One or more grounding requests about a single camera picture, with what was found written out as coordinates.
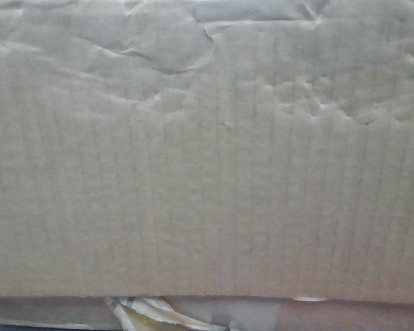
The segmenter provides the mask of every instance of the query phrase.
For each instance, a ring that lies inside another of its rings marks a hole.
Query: corrugated cardboard
[[[414,303],[414,1],[0,0],[0,296]]]

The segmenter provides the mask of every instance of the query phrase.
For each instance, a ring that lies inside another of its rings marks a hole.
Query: cardboard box
[[[0,0],[0,297],[414,303],[414,1]]]

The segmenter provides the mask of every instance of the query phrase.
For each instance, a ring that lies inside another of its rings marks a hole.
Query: torn cardboard
[[[0,0],[0,296],[139,294],[414,303],[414,1]]]

